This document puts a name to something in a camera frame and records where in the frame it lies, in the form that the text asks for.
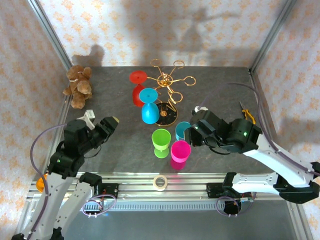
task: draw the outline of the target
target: plastic cup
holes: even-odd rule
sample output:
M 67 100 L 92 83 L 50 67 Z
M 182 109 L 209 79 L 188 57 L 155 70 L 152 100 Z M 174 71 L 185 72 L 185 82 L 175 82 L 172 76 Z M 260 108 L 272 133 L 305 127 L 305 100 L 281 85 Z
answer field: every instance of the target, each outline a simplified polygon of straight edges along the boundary
M 190 128 L 191 125 L 187 121 L 179 122 L 175 127 L 175 139 L 177 141 L 185 140 L 185 130 Z
M 184 162 L 176 162 L 175 160 L 173 160 L 171 158 L 170 164 L 171 164 L 171 167 L 173 169 L 182 170 L 186 166 L 187 162 L 186 161 L 184 161 Z
M 168 130 L 159 128 L 152 133 L 152 143 L 154 146 L 154 155 L 160 159 L 164 159 L 169 155 L 169 144 L 171 134 Z
M 171 146 L 171 157 L 177 163 L 184 163 L 191 154 L 191 147 L 186 141 L 176 141 Z

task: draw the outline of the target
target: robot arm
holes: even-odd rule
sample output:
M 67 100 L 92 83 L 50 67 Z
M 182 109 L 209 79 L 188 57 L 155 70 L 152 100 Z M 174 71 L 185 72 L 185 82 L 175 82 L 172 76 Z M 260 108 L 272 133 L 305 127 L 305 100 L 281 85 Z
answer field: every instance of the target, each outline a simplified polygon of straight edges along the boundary
M 194 112 L 191 128 L 185 132 L 185 140 L 194 147 L 207 145 L 209 149 L 221 148 L 231 153 L 244 154 L 266 165 L 274 172 L 270 174 L 243 175 L 229 172 L 223 186 L 237 193 L 262 192 L 280 195 L 283 199 L 302 204 L 319 196 L 319 185 L 309 171 L 303 171 L 281 157 L 270 146 L 261 129 L 245 119 L 226 123 L 207 108 Z M 305 162 L 275 144 L 279 152 L 295 163 L 320 173 L 320 163 Z
M 13 240 L 63 240 L 62 236 L 78 210 L 93 193 L 96 193 L 102 178 L 86 172 L 81 176 L 72 196 L 59 209 L 79 168 L 85 162 L 84 155 L 105 143 L 119 123 L 115 117 L 105 117 L 94 125 L 94 118 L 93 111 L 87 110 L 83 117 L 67 124 L 63 131 L 64 141 L 59 143 L 56 152 L 50 158 L 48 194 L 42 193 L 30 222 L 22 233 L 12 237 Z M 32 231 L 39 216 L 40 220 Z

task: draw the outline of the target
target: white tape roll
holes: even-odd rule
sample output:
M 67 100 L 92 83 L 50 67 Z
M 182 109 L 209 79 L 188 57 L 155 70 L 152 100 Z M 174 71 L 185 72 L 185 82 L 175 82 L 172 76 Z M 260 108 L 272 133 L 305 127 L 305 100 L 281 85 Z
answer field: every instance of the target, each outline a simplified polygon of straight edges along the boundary
M 158 186 L 157 185 L 157 180 L 158 179 L 163 179 L 163 181 L 164 181 L 163 186 Z M 153 187 L 155 188 L 155 190 L 161 192 L 161 191 L 165 190 L 167 186 L 168 186 L 168 179 L 165 176 L 158 175 L 153 179 Z

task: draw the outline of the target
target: green cup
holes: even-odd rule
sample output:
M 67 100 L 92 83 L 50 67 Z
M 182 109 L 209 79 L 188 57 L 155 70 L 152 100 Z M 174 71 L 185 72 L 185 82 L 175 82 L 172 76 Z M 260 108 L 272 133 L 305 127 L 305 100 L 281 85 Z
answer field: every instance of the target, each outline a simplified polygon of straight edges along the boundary
M 171 134 L 163 128 L 159 128 L 152 133 L 152 143 L 155 147 L 154 155 L 160 159 L 164 159 L 169 154 L 169 144 Z

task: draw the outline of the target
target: brown teddy bear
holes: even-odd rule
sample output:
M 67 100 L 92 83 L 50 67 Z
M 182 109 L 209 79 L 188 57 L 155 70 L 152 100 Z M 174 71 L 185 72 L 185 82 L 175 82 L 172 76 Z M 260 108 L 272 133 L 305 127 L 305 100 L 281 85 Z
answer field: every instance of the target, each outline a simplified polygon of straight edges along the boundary
M 92 97 L 92 85 L 89 81 L 91 68 L 75 65 L 69 69 L 66 76 L 70 85 L 63 91 L 63 94 L 73 95 L 71 106 L 74 109 L 82 109 L 85 106 L 85 100 Z

